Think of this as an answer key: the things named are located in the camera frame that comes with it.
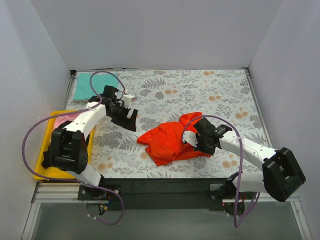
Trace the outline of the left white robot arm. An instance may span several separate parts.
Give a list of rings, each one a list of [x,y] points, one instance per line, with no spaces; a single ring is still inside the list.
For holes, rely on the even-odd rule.
[[[105,198],[107,191],[103,185],[104,177],[89,164],[87,139],[91,130],[102,118],[108,117],[111,123],[136,131],[138,110],[130,108],[136,96],[123,94],[118,98],[118,93],[116,87],[106,85],[102,94],[92,96],[86,104],[87,111],[52,131],[48,150],[43,153],[43,168],[56,167],[68,172],[90,187],[89,194],[95,200]]]

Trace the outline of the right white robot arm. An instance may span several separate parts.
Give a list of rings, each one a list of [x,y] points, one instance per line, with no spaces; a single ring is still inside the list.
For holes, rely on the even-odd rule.
[[[205,117],[194,124],[194,128],[196,132],[183,134],[183,141],[192,145],[195,151],[213,155],[219,148],[238,155],[259,169],[250,174],[234,173],[215,190],[216,195],[237,199],[244,192],[257,192],[285,202],[306,182],[293,152],[286,147],[277,150],[241,138],[231,127],[224,124],[216,127]]]

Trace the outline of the orange t shirt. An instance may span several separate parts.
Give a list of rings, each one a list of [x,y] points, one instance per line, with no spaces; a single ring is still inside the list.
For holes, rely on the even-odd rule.
[[[146,146],[145,151],[158,167],[168,165],[174,161],[210,157],[209,154],[195,151],[193,146],[188,143],[182,144],[181,141],[184,127],[187,127],[188,131],[196,132],[194,124],[198,120],[189,125],[187,124],[201,115],[201,112],[191,112],[181,115],[179,121],[161,123],[138,137],[137,143]]]

